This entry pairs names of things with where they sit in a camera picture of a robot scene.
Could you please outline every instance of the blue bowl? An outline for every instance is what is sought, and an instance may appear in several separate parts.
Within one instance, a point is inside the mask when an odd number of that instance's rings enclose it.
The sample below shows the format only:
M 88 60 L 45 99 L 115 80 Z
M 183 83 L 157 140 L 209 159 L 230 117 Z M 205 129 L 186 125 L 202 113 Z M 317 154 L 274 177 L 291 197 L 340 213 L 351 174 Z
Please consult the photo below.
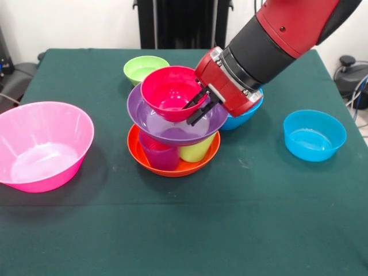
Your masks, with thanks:
M 346 141 L 344 126 L 329 114 L 299 110 L 283 122 L 285 145 L 296 157 L 322 162 L 332 157 Z
M 236 129 L 237 127 L 241 126 L 242 124 L 244 124 L 246 121 L 248 121 L 257 111 L 257 109 L 261 106 L 262 102 L 263 102 L 263 98 L 260 99 L 260 101 L 253 106 L 250 110 L 248 110 L 247 112 L 245 112 L 244 114 L 238 116 L 238 117 L 232 117 L 230 114 L 228 115 L 228 118 L 225 122 L 225 124 L 220 128 L 221 131 L 231 131 L 233 129 Z

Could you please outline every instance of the white wall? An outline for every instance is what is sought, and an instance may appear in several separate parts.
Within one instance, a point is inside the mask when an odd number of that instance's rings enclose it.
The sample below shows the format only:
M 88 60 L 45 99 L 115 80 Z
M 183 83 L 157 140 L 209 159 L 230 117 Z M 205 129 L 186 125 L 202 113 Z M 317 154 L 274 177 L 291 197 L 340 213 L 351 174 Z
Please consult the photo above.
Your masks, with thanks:
M 140 48 L 132 0 L 0 0 L 0 26 L 15 63 L 48 48 Z
M 253 0 L 233 1 L 227 42 L 254 14 Z M 363 0 L 342 27 L 316 47 L 331 74 L 341 55 L 368 60 L 367 14 L 368 0 Z M 132 0 L 0 0 L 0 26 L 15 63 L 35 62 L 48 48 L 140 48 Z

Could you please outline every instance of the green bowl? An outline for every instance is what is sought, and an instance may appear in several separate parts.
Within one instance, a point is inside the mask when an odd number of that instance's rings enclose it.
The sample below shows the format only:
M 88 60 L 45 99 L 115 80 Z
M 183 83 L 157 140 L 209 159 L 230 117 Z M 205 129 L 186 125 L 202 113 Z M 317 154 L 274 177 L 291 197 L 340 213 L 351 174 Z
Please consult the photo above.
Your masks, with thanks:
M 124 65 L 124 74 L 134 86 L 141 83 L 150 73 L 157 69 L 170 66 L 158 56 L 138 56 Z

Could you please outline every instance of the red robot arm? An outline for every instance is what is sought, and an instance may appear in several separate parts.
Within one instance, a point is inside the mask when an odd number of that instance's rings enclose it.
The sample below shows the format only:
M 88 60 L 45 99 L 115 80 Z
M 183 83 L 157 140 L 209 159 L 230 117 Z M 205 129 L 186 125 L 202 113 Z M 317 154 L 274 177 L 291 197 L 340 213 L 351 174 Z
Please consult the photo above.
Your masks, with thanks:
M 268 0 L 224 49 L 216 47 L 195 74 L 211 102 L 187 123 L 194 125 L 216 103 L 237 117 L 262 97 L 259 89 L 329 37 L 362 0 Z

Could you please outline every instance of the dark green table cover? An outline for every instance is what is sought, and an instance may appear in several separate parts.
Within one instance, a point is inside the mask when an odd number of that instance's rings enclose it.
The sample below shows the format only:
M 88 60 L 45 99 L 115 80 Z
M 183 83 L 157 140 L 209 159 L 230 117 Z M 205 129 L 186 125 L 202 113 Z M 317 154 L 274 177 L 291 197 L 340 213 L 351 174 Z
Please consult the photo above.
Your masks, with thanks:
M 264 87 L 264 104 L 201 171 L 162 178 L 140 167 L 122 73 L 158 55 L 195 67 L 205 50 L 52 49 L 23 104 L 88 112 L 94 143 L 77 176 L 44 194 L 0 186 L 0 275 L 368 275 L 368 150 L 316 51 Z M 282 123 L 317 109 L 346 127 L 329 161 L 284 146 Z

